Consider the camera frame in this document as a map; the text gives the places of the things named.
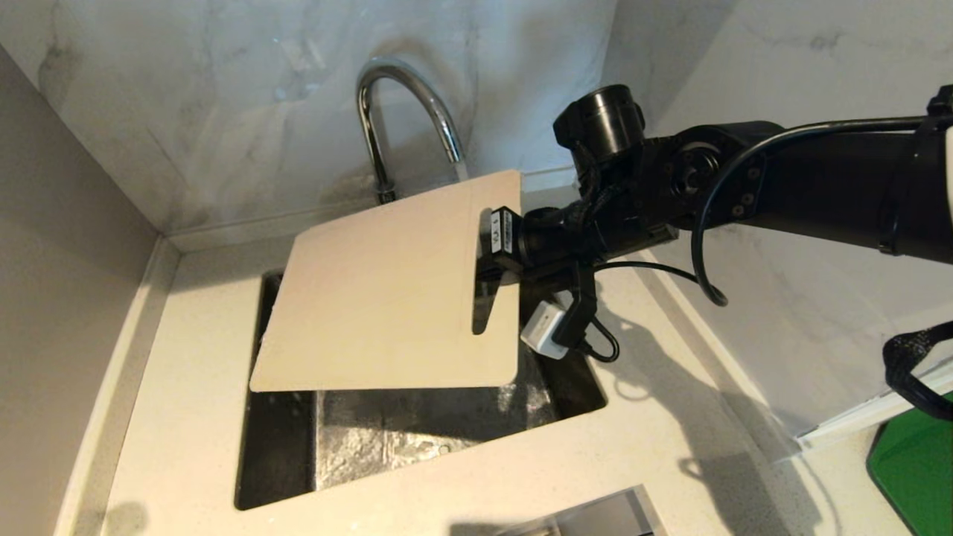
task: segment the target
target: green object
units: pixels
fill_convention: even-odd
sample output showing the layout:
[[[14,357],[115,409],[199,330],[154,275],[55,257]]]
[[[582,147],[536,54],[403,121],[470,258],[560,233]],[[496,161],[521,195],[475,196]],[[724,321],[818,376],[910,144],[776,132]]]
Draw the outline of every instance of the green object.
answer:
[[[953,534],[953,423],[916,409],[898,415],[881,428],[867,471],[914,534]]]

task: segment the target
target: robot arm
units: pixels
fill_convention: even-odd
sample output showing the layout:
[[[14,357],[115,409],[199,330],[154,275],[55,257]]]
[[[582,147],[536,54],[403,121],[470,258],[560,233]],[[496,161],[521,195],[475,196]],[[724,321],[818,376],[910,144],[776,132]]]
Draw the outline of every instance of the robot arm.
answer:
[[[570,290],[572,305],[544,314],[553,305],[542,303],[524,338],[551,355],[553,348],[578,349],[611,361],[585,342],[590,323],[600,328],[594,273],[610,258],[676,239],[679,230],[693,232],[695,274],[677,275],[722,306],[727,298],[708,281],[702,241],[706,229],[728,223],[953,264],[953,188],[947,187],[953,173],[944,158],[951,124],[953,86],[945,86],[925,116],[790,130],[765,121],[703,125],[645,138],[628,88],[608,86],[570,104],[554,123],[557,143],[572,152],[581,200],[524,216],[506,207],[494,211],[493,262],[479,277],[508,270],[523,281]],[[953,403],[910,374],[924,348],[940,336],[953,338],[953,329],[940,328],[898,336],[921,340],[931,333],[933,342],[916,351],[916,344],[889,341],[884,361],[898,393],[953,420]]]

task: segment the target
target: sink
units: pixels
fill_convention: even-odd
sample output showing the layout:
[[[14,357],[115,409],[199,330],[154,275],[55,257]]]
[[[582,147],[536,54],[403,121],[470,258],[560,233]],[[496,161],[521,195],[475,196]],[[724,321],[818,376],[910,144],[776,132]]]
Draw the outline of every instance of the sink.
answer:
[[[264,278],[256,340],[280,284],[281,275]],[[475,333],[495,292],[476,286]],[[521,291],[521,320],[540,298]],[[522,343],[517,377],[501,387],[249,392],[235,506],[244,510],[345,484],[603,406],[582,355],[554,361]]]

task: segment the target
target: label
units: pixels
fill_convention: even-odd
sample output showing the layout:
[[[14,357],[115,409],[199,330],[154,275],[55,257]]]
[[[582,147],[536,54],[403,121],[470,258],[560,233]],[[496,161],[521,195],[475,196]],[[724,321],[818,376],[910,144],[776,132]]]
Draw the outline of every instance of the label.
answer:
[[[490,253],[503,249],[502,233],[499,229],[499,212],[490,215]]]
[[[513,253],[513,213],[503,213],[503,251]]]

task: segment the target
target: faucet spout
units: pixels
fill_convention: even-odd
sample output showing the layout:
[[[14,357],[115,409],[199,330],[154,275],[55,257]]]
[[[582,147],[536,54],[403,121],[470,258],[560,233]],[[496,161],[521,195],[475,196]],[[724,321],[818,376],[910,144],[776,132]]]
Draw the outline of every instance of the faucet spout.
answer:
[[[460,148],[459,137],[456,135],[454,120],[447,112],[440,97],[436,96],[433,88],[424,81],[420,73],[410,65],[390,57],[375,57],[361,70],[357,78],[357,111],[360,114],[360,124],[364,131],[364,141],[367,143],[367,152],[374,166],[377,179],[377,201],[380,204],[395,201],[397,198],[394,181],[387,176],[384,160],[380,153],[380,143],[371,119],[371,108],[374,101],[371,97],[371,87],[380,78],[391,78],[404,86],[420,101],[431,120],[436,132],[443,143],[443,151],[452,164],[463,160],[463,150]]]

